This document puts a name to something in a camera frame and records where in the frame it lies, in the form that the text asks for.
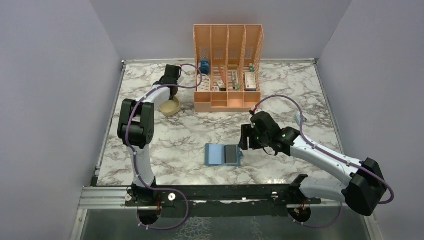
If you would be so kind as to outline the teal leather card holder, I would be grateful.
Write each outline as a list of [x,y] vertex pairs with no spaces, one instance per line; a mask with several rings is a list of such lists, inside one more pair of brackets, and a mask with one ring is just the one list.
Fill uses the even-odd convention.
[[212,144],[207,143],[205,145],[205,155],[204,155],[204,164],[206,166],[215,166],[215,167],[239,167],[241,165],[241,160],[244,157],[240,147],[237,146],[237,164],[225,164],[225,150],[226,145],[235,145],[235,144]]

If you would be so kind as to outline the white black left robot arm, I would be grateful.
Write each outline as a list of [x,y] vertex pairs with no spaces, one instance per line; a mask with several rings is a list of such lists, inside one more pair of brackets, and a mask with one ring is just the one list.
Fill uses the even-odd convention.
[[164,75],[151,89],[137,99],[125,99],[121,104],[117,134],[127,146],[131,157],[134,180],[131,191],[144,205],[157,200],[156,178],[151,166],[150,143],[155,131],[155,111],[178,92],[182,68],[167,65]]

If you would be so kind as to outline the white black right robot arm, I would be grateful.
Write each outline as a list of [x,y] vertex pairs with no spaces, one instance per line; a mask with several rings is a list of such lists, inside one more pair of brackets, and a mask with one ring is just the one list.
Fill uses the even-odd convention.
[[299,175],[289,186],[289,199],[300,204],[317,198],[339,201],[354,212],[370,216],[380,204],[388,187],[379,164],[367,158],[347,157],[320,144],[292,127],[280,128],[270,114],[254,114],[250,123],[241,125],[239,147],[242,150],[265,150],[304,160],[332,175],[321,179]]

